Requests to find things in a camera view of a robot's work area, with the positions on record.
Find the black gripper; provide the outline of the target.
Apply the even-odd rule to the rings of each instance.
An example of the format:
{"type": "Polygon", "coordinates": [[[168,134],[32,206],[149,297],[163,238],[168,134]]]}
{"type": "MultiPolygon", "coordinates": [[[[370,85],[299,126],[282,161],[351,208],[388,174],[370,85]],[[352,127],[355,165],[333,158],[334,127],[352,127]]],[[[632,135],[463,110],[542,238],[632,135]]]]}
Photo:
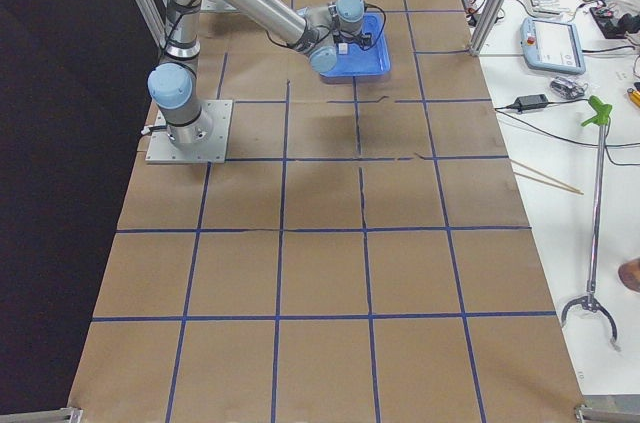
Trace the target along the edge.
{"type": "Polygon", "coordinates": [[[370,49],[374,46],[374,38],[371,33],[359,32],[349,33],[346,31],[333,30],[333,41],[336,45],[355,44],[360,49],[370,49]]]}

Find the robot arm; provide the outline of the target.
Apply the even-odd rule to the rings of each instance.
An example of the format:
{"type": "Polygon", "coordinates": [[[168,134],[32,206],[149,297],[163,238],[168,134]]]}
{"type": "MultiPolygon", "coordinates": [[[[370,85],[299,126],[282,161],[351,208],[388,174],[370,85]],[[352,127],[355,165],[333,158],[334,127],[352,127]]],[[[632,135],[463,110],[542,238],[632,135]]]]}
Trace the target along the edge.
{"type": "MultiPolygon", "coordinates": [[[[364,0],[334,0],[293,10],[281,0],[217,0],[223,6],[214,18],[221,29],[239,30],[248,21],[265,31],[269,41],[307,57],[311,68],[325,75],[340,61],[339,49],[354,44],[369,49],[363,32],[364,0]]],[[[167,0],[165,34],[158,66],[148,77],[148,89],[164,118],[164,144],[183,162],[220,162],[233,142],[233,104],[197,97],[198,37],[203,0],[167,0]]]]}

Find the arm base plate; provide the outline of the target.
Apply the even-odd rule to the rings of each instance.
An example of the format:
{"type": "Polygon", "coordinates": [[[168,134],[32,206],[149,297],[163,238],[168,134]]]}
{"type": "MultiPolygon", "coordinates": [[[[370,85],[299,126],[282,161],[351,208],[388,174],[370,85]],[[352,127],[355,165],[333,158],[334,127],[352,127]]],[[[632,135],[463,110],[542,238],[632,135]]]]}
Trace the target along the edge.
{"type": "Polygon", "coordinates": [[[149,135],[150,164],[221,164],[226,161],[232,121],[232,100],[200,100],[199,119],[188,126],[169,125],[160,110],[154,121],[161,129],[149,135]]]}

